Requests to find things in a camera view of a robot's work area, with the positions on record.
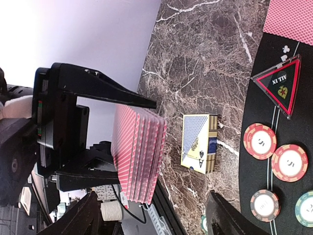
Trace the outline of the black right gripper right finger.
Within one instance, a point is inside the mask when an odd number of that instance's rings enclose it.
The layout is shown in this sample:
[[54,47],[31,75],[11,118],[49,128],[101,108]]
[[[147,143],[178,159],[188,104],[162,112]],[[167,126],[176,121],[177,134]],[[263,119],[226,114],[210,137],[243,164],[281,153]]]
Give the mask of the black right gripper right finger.
[[237,210],[218,192],[211,190],[206,200],[206,225],[209,235],[269,235],[251,216]]

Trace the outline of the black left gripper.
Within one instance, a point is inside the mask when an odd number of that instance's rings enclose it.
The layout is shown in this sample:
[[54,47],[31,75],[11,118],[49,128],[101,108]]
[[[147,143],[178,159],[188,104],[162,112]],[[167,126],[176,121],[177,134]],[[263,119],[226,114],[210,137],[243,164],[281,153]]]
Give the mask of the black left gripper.
[[56,187],[72,191],[120,184],[117,172],[73,160],[86,149],[89,108],[77,105],[77,97],[156,109],[157,103],[130,91],[98,70],[54,63],[35,73],[32,114],[37,125],[41,176],[56,172]]

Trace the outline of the red chip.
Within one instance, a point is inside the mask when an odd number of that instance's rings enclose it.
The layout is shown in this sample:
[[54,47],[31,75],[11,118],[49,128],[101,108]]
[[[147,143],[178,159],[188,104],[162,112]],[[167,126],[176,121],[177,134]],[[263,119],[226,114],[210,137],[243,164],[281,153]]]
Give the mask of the red chip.
[[276,134],[268,126],[254,123],[245,130],[243,144],[251,156],[258,160],[266,160],[276,150]]
[[281,181],[296,182],[308,169],[308,156],[296,144],[284,144],[276,149],[271,159],[273,174]]

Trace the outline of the brown chip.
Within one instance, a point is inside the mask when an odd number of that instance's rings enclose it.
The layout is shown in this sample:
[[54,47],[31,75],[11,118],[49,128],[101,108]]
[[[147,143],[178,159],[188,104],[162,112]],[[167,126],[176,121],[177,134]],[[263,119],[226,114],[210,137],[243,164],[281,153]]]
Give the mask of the brown chip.
[[258,220],[271,222],[280,213],[279,198],[275,193],[261,189],[251,197],[250,209]]

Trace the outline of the red playing card deck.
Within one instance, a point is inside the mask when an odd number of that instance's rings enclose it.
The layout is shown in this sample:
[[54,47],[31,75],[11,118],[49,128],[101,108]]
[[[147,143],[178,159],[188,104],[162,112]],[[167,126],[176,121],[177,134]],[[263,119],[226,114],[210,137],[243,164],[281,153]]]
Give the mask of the red playing card deck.
[[129,201],[152,202],[166,131],[166,120],[156,113],[134,106],[116,106],[111,153],[122,191]]

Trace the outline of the green poker chip stack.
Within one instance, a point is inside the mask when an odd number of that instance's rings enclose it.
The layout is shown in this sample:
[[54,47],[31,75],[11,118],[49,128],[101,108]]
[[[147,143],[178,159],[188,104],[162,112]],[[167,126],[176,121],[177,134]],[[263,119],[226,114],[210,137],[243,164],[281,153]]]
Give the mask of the green poker chip stack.
[[208,228],[207,228],[207,220],[206,216],[201,216],[201,230],[207,235],[208,234]]

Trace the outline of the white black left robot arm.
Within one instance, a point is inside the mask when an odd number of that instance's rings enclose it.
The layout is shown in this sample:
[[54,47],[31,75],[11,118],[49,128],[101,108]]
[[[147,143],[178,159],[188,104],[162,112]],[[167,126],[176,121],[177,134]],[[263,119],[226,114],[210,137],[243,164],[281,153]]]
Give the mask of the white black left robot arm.
[[112,164],[111,144],[86,148],[89,108],[78,97],[141,108],[155,101],[132,92],[100,71],[66,63],[38,68],[33,89],[11,87],[6,103],[29,97],[27,112],[0,121],[0,203],[16,204],[33,167],[55,174],[57,188],[71,191],[119,183],[116,170],[90,169],[94,160]]

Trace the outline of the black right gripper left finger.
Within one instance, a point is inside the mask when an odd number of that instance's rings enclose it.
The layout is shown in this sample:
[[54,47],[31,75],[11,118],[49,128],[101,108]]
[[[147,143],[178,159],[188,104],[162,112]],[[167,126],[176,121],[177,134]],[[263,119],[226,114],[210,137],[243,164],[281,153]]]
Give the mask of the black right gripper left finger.
[[97,194],[84,196],[55,223],[38,232],[39,235],[96,235],[99,228]]

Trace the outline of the red card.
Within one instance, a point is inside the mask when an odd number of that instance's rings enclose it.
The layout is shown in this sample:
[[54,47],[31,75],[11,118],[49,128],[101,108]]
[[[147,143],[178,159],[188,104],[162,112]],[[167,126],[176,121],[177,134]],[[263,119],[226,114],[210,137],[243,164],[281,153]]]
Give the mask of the red card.
[[313,0],[271,0],[263,32],[312,46]]

